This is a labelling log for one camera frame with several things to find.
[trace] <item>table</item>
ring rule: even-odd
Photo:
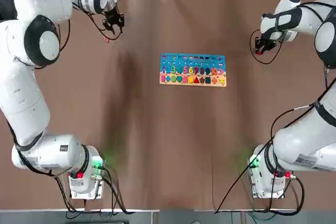
[[[117,170],[128,209],[214,209],[253,148],[269,139],[274,118],[312,102],[324,88],[312,37],[301,34],[285,44],[268,66],[250,55],[251,32],[278,1],[120,0],[124,34],[109,43],[74,11],[58,62],[36,74],[51,111],[49,130],[96,146]],[[159,85],[163,52],[225,55],[227,87]],[[0,132],[0,209],[64,209],[52,179],[11,163],[13,141],[3,116]],[[335,173],[296,174],[306,187],[304,208],[335,210]],[[256,208],[267,202],[257,200]],[[100,208],[111,208],[108,188],[103,200],[88,202],[88,209]],[[223,209],[251,208],[244,176]],[[274,208],[295,208],[293,193],[274,200]]]

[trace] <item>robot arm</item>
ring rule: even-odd
[[[122,27],[116,1],[15,0],[17,20],[0,23],[0,108],[14,137],[12,161],[25,169],[29,162],[44,173],[68,172],[70,189],[77,198],[95,198],[92,192],[102,191],[94,178],[102,174],[103,162],[96,148],[81,145],[74,135],[46,130],[50,111],[34,68],[57,61],[60,44],[55,24],[71,18],[72,3],[89,13],[104,12],[110,26],[110,20],[118,20],[114,24]]]
[[[315,49],[324,65],[336,68],[336,17],[333,8],[336,0],[317,2],[326,5],[281,0],[275,14],[263,15],[256,51],[262,53],[274,41],[292,41],[297,32],[305,33],[315,36]],[[287,171],[335,171],[335,135],[336,84],[333,81],[307,115],[279,130],[273,145],[266,146],[257,157],[258,161],[250,169],[254,197],[279,198],[285,187]],[[261,148],[261,145],[257,146],[250,161]]]
[[[276,41],[291,42],[297,33],[315,36],[318,56],[327,68],[336,68],[333,58],[336,45],[334,8],[336,0],[317,0],[300,3],[300,0],[281,0],[274,14],[263,14],[261,37],[256,39],[256,54],[271,50]]]

